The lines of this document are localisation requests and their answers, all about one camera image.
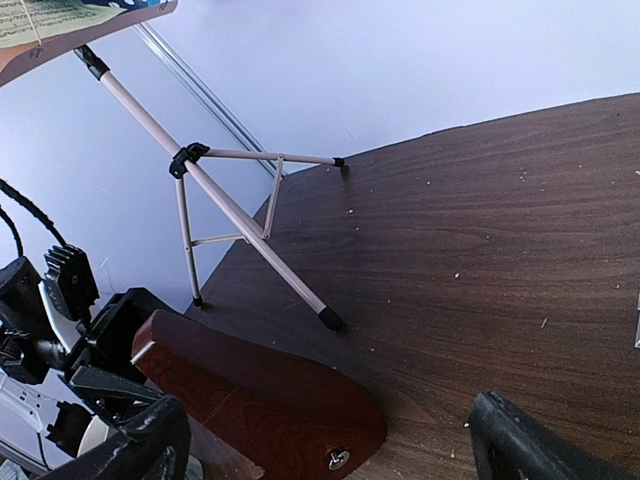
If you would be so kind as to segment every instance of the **cable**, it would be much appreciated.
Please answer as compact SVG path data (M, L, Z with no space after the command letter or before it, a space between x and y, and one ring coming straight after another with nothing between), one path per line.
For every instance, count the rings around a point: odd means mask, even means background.
M45 213L40 210L34 203L29 200L27 197L22 195L19 191L9 185L6 181L0 178L0 191L4 193L7 197L15 200L21 207L25 208L31 215L36 217L36 219L44 225L44 227L51 232L51 234L56 237L56 240L63 247L67 245L67 242L64 241L60 232L56 230L56 227L53 226L53 222L45 215Z
M47 470L51 471L51 467L47 463L47 459L44 456L44 447L42 446L42 435L40 435L40 432L37 432L36 435L38 436L38 447L40 448L40 457L42 458L42 463L44 463L44 466L46 467Z
M4 223L6 223L7 226L9 227L9 230L11 230L11 233L13 234L13 239L16 242L16 250L18 250L18 257L21 257L22 255L24 255L24 248L22 247L22 239L20 238L20 232L18 232L18 229L16 228L16 224L13 223L13 220L11 220L11 217L7 214L7 212L5 212L2 209L2 207L0 207L0 218L4 220Z

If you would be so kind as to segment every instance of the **tripod foot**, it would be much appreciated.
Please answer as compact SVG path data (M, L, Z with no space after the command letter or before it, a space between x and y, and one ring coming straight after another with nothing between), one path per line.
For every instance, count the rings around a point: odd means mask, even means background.
M342 318L331 307L325 307L324 310L322 310L318 314L318 317L320 317L320 320L322 321L322 323L324 323L324 326L329 330L337 332L338 330L340 330L340 327L342 327Z

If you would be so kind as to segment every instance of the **tripod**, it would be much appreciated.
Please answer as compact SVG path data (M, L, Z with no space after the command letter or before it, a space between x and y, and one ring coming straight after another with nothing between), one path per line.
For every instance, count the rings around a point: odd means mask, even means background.
M244 240L252 245L260 255L278 272L293 290L313 309L322 323L330 330L337 331L342 319L331 307L328 307L278 256L265 241L271 234L276 202L282 180L284 162L303 162L346 168L342 158L310 157L303 155L276 154L265 152L241 152L215 150L200 143L181 147L171 135L145 110L111 73L109 67L86 45L75 49L76 55L89 68L94 77L113 94L114 97L140 122L140 124L167 151L173 161L169 171L176 179L176 195L182 229L182 240L189 270L193 303L203 305L202 294L196 273L193 249L197 246L232 240ZM198 161L203 158L233 158L243 160L271 160L276 163L276 175L273 181L271 197L267 206L264 227L261 227L238 203L227 194L203 169ZM184 184L184 175L189 173L209 198L222 210L240 233L222 237L193 240L189 226L189 211Z

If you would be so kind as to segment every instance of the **white wall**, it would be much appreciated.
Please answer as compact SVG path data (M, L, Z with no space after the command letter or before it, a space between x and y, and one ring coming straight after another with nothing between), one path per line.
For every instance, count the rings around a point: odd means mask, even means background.
M348 155L640 89L626 0L183 0L153 25L273 150Z
M238 148L133 31L92 46L180 143ZM169 163L161 147L73 54L0 89L0 178L30 197L67 241L88 253L107 299L114 291L145 286L178 310L191 301ZM214 178L250 212L270 192L270 177L255 163L208 164ZM226 218L188 183L194 234L233 233ZM18 224L26 254L44 272L42 255L53 237L12 201L0 195L0 203ZM203 282L227 248L198 250ZM0 265L13 258L11 235L0 223ZM51 375L43 391L73 398ZM4 409L0 435L39 456L35 433ZM65 459L46 443L50 464Z

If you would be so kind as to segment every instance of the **silver screw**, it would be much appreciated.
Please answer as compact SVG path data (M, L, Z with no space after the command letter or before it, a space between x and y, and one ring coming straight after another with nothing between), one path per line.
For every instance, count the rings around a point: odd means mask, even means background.
M347 450L334 450L330 453L329 470L339 470L349 461L351 454Z

